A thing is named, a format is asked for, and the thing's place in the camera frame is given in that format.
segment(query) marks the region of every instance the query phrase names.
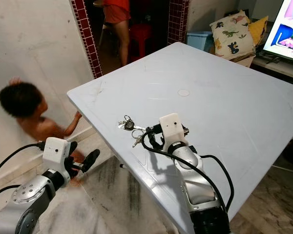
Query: red stool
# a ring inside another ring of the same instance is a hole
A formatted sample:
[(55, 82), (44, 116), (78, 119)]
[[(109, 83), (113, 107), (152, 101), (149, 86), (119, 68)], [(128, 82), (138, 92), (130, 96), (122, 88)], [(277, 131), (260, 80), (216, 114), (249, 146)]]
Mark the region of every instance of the red stool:
[(134, 62), (151, 53), (152, 27), (148, 24), (135, 24), (130, 28), (130, 61)]

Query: white table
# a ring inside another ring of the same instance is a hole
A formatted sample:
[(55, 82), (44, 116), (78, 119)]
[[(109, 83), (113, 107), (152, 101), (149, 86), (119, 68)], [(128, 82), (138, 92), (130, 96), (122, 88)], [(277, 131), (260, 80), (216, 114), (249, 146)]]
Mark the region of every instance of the white table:
[[(132, 148), (131, 133), (118, 120), (130, 115), (147, 127), (178, 113), (190, 144), (221, 159), (232, 177), (230, 219), (293, 135), (293, 85), (181, 43), (67, 94), (182, 233), (194, 231), (172, 161), (141, 144)], [(204, 169), (227, 202), (230, 189), (219, 166), (205, 159)]]

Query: blue bin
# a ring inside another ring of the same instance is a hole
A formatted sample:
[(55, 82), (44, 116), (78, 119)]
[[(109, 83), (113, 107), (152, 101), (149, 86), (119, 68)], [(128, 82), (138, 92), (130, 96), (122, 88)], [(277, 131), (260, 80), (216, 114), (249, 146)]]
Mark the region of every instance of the blue bin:
[(187, 33), (187, 45), (209, 52), (213, 45), (212, 32)]

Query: red shorts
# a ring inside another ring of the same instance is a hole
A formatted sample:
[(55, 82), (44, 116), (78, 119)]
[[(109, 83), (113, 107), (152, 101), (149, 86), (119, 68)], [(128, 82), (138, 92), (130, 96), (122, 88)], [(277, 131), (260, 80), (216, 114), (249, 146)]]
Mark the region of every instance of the red shorts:
[(130, 13), (116, 5), (104, 6), (104, 14), (105, 21), (108, 23), (119, 23), (130, 19)]

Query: child's hand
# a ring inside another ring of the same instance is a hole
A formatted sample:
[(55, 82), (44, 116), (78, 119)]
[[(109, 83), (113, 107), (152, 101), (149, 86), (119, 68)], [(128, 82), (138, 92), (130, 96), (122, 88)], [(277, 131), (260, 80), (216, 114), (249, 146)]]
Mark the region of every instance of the child's hand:
[(76, 114), (75, 114), (75, 118), (76, 118), (77, 120), (79, 120), (81, 117), (83, 117), (82, 114), (80, 114), (79, 112), (76, 112)]
[(9, 85), (17, 85), (22, 83), (23, 81), (21, 80), (20, 77), (13, 77), (12, 79), (10, 79), (9, 81)]

